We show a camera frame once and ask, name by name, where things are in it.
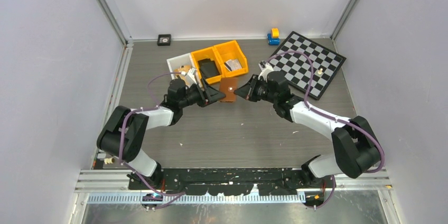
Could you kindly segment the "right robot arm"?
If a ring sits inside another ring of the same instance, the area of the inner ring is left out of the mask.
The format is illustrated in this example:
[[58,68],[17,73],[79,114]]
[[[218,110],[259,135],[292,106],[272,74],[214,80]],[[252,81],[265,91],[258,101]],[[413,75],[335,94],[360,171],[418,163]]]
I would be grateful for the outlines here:
[[317,186],[331,175],[345,174],[356,179],[365,172],[378,172],[385,163],[384,150],[365,118],[338,117],[312,106],[291,93],[279,71],[268,73],[266,78],[255,74],[234,93],[252,102],[267,101],[279,117],[304,125],[332,142],[333,154],[318,155],[301,166],[301,179],[308,187]]

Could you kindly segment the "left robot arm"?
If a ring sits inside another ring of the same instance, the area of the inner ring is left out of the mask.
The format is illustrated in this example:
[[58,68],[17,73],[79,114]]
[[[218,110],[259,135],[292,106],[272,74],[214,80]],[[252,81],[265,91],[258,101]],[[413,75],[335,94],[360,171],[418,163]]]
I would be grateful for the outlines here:
[[226,97],[204,80],[201,83],[187,86],[181,79],[171,80],[163,101],[154,108],[117,106],[97,138],[97,147],[128,165],[134,171],[132,179],[149,189],[158,188],[163,180],[162,167],[142,149],[144,135],[152,128],[175,125],[185,107],[206,107]]

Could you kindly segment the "brown leather card holder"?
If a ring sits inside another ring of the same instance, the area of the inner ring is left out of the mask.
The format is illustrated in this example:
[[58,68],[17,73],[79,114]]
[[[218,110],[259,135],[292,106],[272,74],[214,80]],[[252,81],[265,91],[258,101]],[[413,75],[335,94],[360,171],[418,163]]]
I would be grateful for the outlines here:
[[225,94],[220,102],[235,102],[236,95],[234,91],[238,88],[238,79],[235,77],[222,78],[220,81],[219,91]]

